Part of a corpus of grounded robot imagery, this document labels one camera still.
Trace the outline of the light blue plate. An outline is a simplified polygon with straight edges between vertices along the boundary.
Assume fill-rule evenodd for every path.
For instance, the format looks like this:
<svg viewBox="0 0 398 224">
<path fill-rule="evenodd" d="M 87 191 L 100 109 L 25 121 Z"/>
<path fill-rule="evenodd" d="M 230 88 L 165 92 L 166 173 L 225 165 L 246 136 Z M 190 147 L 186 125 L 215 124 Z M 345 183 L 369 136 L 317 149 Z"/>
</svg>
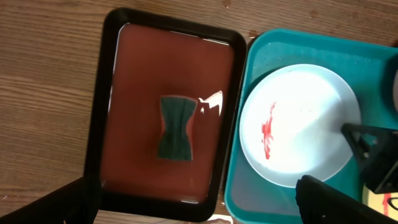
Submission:
<svg viewBox="0 0 398 224">
<path fill-rule="evenodd" d="M 326 181 L 344 168 L 353 153 L 341 128 L 360 122 L 354 91 L 338 74 L 296 64 L 253 88 L 242 108 L 239 140 L 261 177 L 294 188 L 303 175 Z"/>
</svg>

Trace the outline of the yellow plate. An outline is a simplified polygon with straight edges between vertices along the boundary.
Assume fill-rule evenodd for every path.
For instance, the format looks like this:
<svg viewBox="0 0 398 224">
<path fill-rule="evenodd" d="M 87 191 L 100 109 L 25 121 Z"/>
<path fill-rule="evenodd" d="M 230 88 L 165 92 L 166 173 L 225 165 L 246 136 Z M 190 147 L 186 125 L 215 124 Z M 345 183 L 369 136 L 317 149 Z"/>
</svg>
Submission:
<svg viewBox="0 0 398 224">
<path fill-rule="evenodd" d="M 397 221 L 397 192 L 375 194 L 364 186 L 362 192 L 362 203 Z"/>
</svg>

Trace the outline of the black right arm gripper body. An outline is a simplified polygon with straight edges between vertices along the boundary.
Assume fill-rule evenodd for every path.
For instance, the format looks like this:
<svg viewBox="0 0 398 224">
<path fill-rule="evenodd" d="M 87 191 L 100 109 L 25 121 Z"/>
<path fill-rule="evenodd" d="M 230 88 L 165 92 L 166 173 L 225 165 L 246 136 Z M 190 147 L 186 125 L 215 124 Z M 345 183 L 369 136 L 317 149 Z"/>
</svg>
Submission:
<svg viewBox="0 0 398 224">
<path fill-rule="evenodd" d="M 341 132 L 364 185 L 375 194 L 397 192 L 397 130 L 345 123 Z"/>
</svg>

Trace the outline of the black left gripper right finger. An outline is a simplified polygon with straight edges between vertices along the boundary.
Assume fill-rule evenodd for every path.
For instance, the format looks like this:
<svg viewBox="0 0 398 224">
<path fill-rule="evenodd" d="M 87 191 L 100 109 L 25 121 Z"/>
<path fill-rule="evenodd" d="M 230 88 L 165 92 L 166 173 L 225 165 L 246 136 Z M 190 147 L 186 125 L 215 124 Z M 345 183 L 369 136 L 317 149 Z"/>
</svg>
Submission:
<svg viewBox="0 0 398 224">
<path fill-rule="evenodd" d="M 310 175 L 297 181 L 295 191 L 303 224 L 397 224 Z"/>
</svg>

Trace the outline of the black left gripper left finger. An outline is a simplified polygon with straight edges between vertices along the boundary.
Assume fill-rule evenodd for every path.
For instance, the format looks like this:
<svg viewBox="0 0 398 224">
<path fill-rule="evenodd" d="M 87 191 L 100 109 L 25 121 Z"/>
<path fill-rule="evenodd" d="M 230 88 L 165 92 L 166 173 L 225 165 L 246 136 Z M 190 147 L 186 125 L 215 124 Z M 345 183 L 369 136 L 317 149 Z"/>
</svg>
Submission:
<svg viewBox="0 0 398 224">
<path fill-rule="evenodd" d="M 46 196 L 1 217 L 3 224 L 92 224 L 101 205 L 101 183 L 83 176 Z"/>
</svg>

